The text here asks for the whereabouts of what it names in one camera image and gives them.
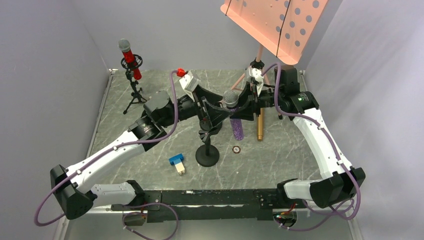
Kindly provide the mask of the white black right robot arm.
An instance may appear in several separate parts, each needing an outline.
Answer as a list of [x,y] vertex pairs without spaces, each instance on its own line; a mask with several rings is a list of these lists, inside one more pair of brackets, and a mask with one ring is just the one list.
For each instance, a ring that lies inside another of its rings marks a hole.
[[302,91],[299,72],[294,66],[274,64],[275,84],[266,84],[266,71],[249,66],[244,73],[246,85],[236,95],[238,108],[234,119],[253,120],[263,108],[274,107],[289,117],[305,138],[317,162],[320,179],[289,179],[277,185],[277,195],[285,202],[312,201],[320,208],[357,197],[366,178],[364,170],[355,168],[343,155],[328,130],[318,101],[309,91]]

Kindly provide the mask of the black round-base fork mic stand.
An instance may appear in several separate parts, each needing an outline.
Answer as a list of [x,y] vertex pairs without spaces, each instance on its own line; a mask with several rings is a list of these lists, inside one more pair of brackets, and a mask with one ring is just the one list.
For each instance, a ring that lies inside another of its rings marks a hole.
[[220,158],[219,150],[211,144],[211,136],[217,135],[219,129],[213,127],[210,130],[200,130],[198,132],[199,138],[202,140],[201,145],[195,152],[195,159],[202,167],[212,167],[217,164]]

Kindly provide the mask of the red glitter microphone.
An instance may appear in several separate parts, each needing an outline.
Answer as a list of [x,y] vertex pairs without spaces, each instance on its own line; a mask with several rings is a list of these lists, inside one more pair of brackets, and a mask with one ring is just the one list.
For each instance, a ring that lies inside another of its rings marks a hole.
[[137,81],[140,80],[142,78],[142,75],[139,70],[136,57],[131,51],[130,42],[127,39],[122,38],[118,41],[118,47],[123,54],[123,58],[127,65],[127,68],[133,73],[134,79]]

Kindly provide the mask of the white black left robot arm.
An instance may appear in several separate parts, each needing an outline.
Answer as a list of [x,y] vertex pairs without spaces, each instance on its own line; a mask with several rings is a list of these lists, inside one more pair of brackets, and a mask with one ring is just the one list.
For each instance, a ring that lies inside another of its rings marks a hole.
[[79,163],[52,168],[52,193],[65,217],[74,220],[92,208],[114,204],[139,208],[145,192],[135,180],[120,184],[98,184],[98,180],[167,139],[171,134],[165,129],[175,130],[178,122],[198,117],[203,130],[215,130],[230,115],[225,108],[228,98],[199,85],[180,98],[159,91],[144,104],[141,117],[112,143]]

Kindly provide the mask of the black tripod shock mount stand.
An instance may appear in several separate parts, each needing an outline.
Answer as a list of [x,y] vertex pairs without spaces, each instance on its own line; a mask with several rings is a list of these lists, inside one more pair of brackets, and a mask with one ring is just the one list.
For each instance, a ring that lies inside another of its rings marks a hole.
[[148,101],[146,98],[142,96],[143,88],[140,87],[139,89],[137,89],[137,85],[139,84],[138,80],[140,80],[141,78],[136,79],[136,75],[135,75],[135,69],[139,68],[143,64],[143,59],[138,54],[134,54],[134,58],[135,58],[134,63],[127,63],[125,58],[122,58],[120,62],[121,66],[125,69],[125,76],[127,80],[129,80],[130,86],[132,88],[132,92],[131,92],[132,100],[128,104],[126,109],[123,111],[124,115],[128,112],[128,109],[130,108],[131,105],[144,104]]

